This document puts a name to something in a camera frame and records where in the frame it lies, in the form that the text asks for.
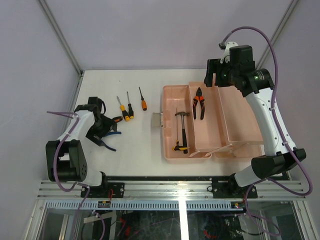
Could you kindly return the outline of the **pink plastic tool box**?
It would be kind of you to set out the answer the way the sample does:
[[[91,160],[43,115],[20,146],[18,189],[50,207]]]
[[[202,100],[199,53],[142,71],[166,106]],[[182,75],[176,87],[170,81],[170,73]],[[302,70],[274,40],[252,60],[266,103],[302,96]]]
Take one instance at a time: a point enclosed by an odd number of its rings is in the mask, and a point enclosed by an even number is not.
[[[216,158],[252,159],[262,155],[263,139],[257,120],[242,94],[234,87],[206,87],[191,81],[162,89],[161,111],[152,124],[162,130],[163,155],[175,164],[201,163]],[[184,125],[188,153],[176,145],[176,109],[187,112]],[[177,116],[179,144],[183,145],[182,120]]]

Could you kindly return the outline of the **claw hammer black handle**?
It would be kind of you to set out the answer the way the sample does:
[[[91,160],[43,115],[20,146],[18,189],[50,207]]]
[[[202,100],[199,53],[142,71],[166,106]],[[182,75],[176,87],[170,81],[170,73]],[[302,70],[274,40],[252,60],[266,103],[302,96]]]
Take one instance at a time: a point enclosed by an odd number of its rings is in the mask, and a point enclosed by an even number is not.
[[[185,111],[180,111],[177,112],[178,116],[181,117],[181,127],[182,127],[182,146],[186,148],[186,150],[183,151],[184,154],[188,153],[188,143],[187,143],[187,135],[186,135],[186,130],[185,130],[185,121],[184,117],[188,117],[190,115],[189,112]]]

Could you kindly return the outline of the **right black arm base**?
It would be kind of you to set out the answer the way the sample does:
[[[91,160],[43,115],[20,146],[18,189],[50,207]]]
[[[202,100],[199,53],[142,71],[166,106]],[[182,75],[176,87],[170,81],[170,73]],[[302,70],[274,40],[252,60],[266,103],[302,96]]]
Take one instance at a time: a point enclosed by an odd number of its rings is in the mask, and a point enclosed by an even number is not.
[[[244,199],[249,185],[238,186],[235,174],[229,176],[214,176],[211,178],[212,194],[215,199]]]

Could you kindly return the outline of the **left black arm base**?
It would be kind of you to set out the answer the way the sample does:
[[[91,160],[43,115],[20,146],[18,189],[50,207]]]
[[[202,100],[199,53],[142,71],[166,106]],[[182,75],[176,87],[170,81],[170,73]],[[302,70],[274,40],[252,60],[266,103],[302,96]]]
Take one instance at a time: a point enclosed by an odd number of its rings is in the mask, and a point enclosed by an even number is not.
[[[124,197],[125,183],[111,181],[105,174],[102,175],[102,182],[99,186],[91,186],[88,198],[115,198]]]

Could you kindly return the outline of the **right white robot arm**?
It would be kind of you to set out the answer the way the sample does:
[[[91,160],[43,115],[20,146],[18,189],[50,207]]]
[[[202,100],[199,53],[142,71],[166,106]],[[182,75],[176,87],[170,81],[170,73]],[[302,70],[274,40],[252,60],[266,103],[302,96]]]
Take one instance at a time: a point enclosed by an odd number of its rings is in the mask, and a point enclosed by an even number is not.
[[[264,145],[264,155],[254,157],[250,166],[229,177],[228,192],[237,198],[247,186],[291,170],[307,154],[289,135],[272,98],[276,86],[267,69],[256,69],[252,47],[236,42],[220,47],[223,56],[207,61],[204,84],[208,88],[234,86],[241,92],[254,113]]]

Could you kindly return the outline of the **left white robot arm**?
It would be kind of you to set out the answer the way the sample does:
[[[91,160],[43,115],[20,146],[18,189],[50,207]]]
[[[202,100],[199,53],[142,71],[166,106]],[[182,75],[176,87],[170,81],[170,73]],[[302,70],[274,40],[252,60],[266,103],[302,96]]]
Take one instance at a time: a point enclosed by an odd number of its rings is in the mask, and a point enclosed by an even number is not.
[[[97,96],[89,97],[86,104],[78,105],[73,112],[57,112],[58,116],[69,118],[70,123],[57,140],[47,142],[45,154],[49,180],[62,191],[70,192],[80,185],[92,188],[101,198],[109,193],[105,173],[88,166],[89,154],[83,147],[83,141],[90,140],[99,147],[115,150],[103,139],[120,134],[118,123],[124,118],[109,118],[105,113],[105,103]]]

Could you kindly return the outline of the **long black orange screwdriver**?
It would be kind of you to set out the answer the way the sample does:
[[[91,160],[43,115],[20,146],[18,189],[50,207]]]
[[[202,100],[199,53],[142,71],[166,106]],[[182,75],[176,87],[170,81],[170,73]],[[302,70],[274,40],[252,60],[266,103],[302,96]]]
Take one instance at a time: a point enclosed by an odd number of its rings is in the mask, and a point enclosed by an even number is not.
[[[116,116],[116,117],[113,117],[113,118],[112,118],[112,120],[113,120],[115,123],[119,123],[119,122],[121,122],[123,119],[124,119],[123,116]]]

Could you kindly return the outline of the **blue handled cutting pliers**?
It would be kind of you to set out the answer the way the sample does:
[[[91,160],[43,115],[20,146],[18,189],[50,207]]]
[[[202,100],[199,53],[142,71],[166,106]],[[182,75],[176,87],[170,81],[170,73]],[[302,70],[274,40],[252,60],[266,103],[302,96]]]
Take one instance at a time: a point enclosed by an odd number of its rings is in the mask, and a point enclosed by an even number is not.
[[[122,136],[121,131],[109,132],[100,139],[100,146],[112,152],[116,152],[117,143],[119,143],[121,136]]]

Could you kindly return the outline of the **orange handled black screwdriver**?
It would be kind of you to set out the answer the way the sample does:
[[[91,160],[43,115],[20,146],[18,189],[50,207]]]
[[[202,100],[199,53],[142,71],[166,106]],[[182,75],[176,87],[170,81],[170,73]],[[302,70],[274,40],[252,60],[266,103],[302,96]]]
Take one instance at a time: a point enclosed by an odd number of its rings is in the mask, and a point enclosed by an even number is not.
[[[140,97],[141,97],[141,107],[142,107],[142,110],[143,111],[147,111],[148,109],[148,106],[147,106],[147,103],[142,95],[142,91],[141,91],[141,88],[139,87],[139,92],[140,92]]]

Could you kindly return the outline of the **aluminium mounting rail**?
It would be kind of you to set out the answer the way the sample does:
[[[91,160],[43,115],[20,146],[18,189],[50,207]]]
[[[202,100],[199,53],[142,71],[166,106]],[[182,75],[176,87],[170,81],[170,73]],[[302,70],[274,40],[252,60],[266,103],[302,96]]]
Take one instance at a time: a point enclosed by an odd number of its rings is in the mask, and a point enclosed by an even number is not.
[[[119,191],[124,200],[209,200],[214,199],[220,190],[212,187],[212,180],[168,181],[168,180],[109,180],[110,185],[120,184]],[[76,186],[70,192],[62,191],[55,182],[43,180],[40,183],[37,199],[80,200],[82,188]],[[295,195],[271,181],[256,184],[251,192],[251,201],[305,201],[305,196]]]

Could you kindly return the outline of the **right aluminium frame post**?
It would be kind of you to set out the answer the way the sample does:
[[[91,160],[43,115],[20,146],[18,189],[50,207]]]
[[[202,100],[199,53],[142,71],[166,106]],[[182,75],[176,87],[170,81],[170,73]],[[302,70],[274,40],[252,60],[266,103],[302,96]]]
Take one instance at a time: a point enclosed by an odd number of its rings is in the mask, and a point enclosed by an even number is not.
[[[271,38],[270,38],[270,43],[274,47],[275,44],[277,43],[278,39],[280,38],[282,32],[284,31],[287,23],[289,22],[290,18],[292,17],[293,13],[296,11],[300,0],[291,0],[289,2],[288,7],[286,8],[282,18],[280,19],[277,27],[275,28]],[[262,66],[266,63],[268,60],[269,55],[271,54],[271,50],[269,45],[267,44],[266,48],[264,49],[260,59],[258,60],[256,67],[257,68],[262,68]]]

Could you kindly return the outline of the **aluminium frame post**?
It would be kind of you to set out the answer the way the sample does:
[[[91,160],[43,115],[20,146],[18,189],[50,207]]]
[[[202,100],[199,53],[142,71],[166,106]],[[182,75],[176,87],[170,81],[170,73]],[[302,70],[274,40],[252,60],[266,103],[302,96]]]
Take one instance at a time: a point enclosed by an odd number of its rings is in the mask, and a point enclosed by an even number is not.
[[[286,8],[282,18],[280,19],[277,27],[275,28],[271,38],[270,38],[270,43],[274,47],[275,44],[277,43],[278,39],[280,38],[282,32],[284,31],[287,23],[289,22],[290,18],[292,17],[293,13],[296,11],[300,0],[291,0],[289,2],[288,7]],[[271,54],[271,50],[269,45],[267,44],[266,48],[264,49],[260,59],[258,60],[256,67],[257,68],[262,68],[262,66],[266,63],[268,60],[269,55]]]
[[[73,54],[72,49],[70,48],[70,45],[68,44],[49,4],[47,3],[46,0],[37,0],[37,3],[39,4],[41,10],[43,11],[43,14],[45,15],[49,25],[51,26],[57,40],[59,41],[62,49],[64,50],[75,72],[81,76],[83,73],[83,69],[81,68],[79,62],[77,61],[75,55]]]

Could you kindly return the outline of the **left aluminium frame post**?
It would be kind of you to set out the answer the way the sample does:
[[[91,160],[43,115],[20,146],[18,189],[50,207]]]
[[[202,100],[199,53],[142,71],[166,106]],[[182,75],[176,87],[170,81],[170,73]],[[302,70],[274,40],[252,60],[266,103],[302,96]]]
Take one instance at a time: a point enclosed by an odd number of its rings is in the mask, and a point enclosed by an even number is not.
[[[51,26],[57,40],[59,41],[62,49],[64,50],[75,72],[81,76],[83,73],[83,69],[81,68],[79,62],[77,61],[75,55],[73,54],[72,49],[70,48],[70,45],[68,44],[49,4],[47,3],[46,0],[37,0],[37,3],[39,4],[41,10],[43,11],[43,14],[45,15],[49,25]]]

